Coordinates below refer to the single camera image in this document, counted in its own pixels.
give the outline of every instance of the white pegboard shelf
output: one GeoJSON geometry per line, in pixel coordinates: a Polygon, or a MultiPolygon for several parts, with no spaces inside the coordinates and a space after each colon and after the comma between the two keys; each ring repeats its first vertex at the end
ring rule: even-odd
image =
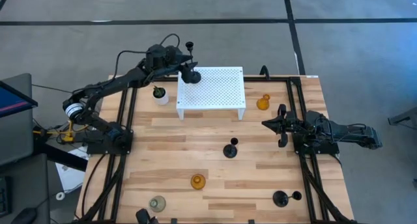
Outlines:
{"type": "Polygon", "coordinates": [[[196,67],[201,74],[197,84],[185,84],[178,78],[177,111],[180,119],[184,110],[237,109],[242,120],[246,99],[242,67],[196,67]]]}

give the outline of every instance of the orange glass vase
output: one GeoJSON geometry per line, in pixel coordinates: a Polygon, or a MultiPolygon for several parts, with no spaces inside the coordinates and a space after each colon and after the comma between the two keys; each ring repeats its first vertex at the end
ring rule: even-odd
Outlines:
{"type": "Polygon", "coordinates": [[[269,99],[270,99],[269,94],[264,94],[262,98],[256,101],[256,106],[260,110],[267,110],[269,108],[269,99]]]}

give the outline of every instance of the butcher block tabletop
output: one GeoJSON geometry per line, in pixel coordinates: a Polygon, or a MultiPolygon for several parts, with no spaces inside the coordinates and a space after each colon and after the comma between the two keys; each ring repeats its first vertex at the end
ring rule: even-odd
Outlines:
{"type": "MultiPolygon", "coordinates": [[[[319,78],[300,78],[307,110],[328,117],[319,78]]],[[[249,219],[256,223],[309,223],[300,160],[294,152],[291,134],[288,145],[279,148],[280,136],[261,125],[262,120],[276,117],[279,104],[286,104],[289,110],[285,82],[245,82],[243,120],[238,120],[236,110],[185,111],[184,120],[179,120],[177,82],[154,84],[166,89],[169,103],[155,103],[153,85],[137,91],[132,124],[134,142],[126,160],[117,223],[137,223],[135,214],[141,208],[146,208],[160,223],[170,223],[172,218],[177,218],[178,223],[247,223],[249,219]],[[270,107],[261,111],[256,101],[264,94],[270,95],[270,107]],[[229,159],[223,155],[223,148],[233,137],[238,139],[238,153],[229,159]],[[201,190],[191,187],[195,174],[207,180],[201,190]],[[288,196],[299,191],[302,198],[290,199],[286,207],[280,208],[272,201],[278,190],[288,196]],[[165,198],[166,207],[154,213],[149,201],[157,195],[165,198]]],[[[301,116],[295,86],[293,93],[301,116]]],[[[104,98],[100,117],[116,121],[120,99],[121,92],[104,98]]],[[[128,92],[123,122],[129,100],[128,92]]],[[[89,158],[77,216],[81,216],[85,185],[100,156],[89,158]]],[[[86,210],[102,192],[108,159],[106,156],[101,161],[91,178],[86,210]]],[[[353,219],[340,164],[329,155],[317,155],[317,159],[325,192],[342,214],[353,219]]],[[[106,218],[110,217],[113,192],[109,195],[106,218]]],[[[314,189],[312,192],[316,216],[321,219],[318,196],[314,189]]]]}

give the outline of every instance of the white cylinder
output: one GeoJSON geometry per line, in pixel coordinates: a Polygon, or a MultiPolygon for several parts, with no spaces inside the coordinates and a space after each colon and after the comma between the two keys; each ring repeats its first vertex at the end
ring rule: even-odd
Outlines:
{"type": "Polygon", "coordinates": [[[62,201],[63,199],[65,199],[65,193],[64,192],[60,192],[56,195],[56,199],[57,201],[62,201]]]}
{"type": "Polygon", "coordinates": [[[162,98],[155,98],[155,96],[153,96],[153,97],[154,97],[155,102],[159,105],[168,104],[169,97],[168,97],[168,92],[166,90],[165,90],[165,95],[162,98]]]}

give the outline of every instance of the green plant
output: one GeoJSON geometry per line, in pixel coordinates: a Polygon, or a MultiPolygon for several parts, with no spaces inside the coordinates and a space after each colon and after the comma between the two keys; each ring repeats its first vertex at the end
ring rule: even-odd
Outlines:
{"type": "Polygon", "coordinates": [[[163,87],[154,86],[153,95],[155,98],[162,98],[165,95],[165,89],[163,87]]]}

